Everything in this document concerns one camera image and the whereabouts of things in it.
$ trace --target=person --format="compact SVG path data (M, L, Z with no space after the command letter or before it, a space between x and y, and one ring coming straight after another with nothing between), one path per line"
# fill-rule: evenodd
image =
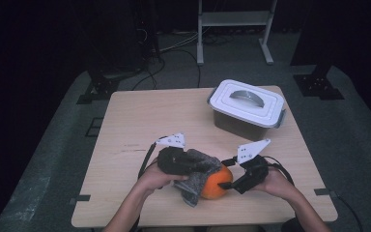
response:
M129 231L140 216L141 210L148 196L150 196L156 189L169 185L171 181L183 181L187 178L187 176L165 174L158 168L155 159L134 184L122 205L104 227L103 231ZM290 182L288 182L278 169L270 167L269 174L264 182L255 186L251 190L264 191L286 200L294 209L304 231L330 231L328 226L322 221L305 196Z

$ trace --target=white metal frame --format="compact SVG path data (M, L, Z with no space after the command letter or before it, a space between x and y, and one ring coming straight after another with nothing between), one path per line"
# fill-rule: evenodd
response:
M203 0L198 1L198 42L197 63L204 64L203 54L203 27L206 26L251 26L266 25L264 37L259 39L267 64L272 65L273 59L267 46L272 20L277 0L272 0L269 11L257 12L203 12Z

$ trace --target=orange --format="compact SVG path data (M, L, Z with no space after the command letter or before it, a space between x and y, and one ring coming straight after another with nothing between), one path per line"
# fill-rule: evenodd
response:
M231 173L228 167L222 164L221 169L210 175L207 179L207 182L201 191L201 196L209 200L221 197L227 192L227 190L222 189L218 183L224 182L233 182L233 173Z

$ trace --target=wooden table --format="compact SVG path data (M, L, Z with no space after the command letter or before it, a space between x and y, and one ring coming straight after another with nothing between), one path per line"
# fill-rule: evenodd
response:
M276 86L263 88L282 95ZM71 219L73 226L104 227L136 182L150 145L164 135L183 132L185 150L193 148L220 160L230 159L237 154L239 145L251 142L214 125L213 110L207 104L212 90L114 93L80 192L90 195L90 200L77 201ZM329 196L317 196L314 192L325 185L286 102L285 108L284 124L279 129L268 130L266 138L271 139L271 144L261 155L279 160L322 219L334 221L337 213ZM162 148L156 146L150 161ZM238 165L230 169L235 180L243 174ZM259 191L239 194L232 189L220 199L201 199L191 208L177 188L167 186L147 199L139 225L261 224L293 217L294 211L284 200Z

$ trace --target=gray box with white lid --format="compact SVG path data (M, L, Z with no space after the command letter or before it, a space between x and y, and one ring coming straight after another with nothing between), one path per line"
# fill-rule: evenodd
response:
M252 141L279 128L285 116L277 93L236 80L223 80L208 98L217 127Z

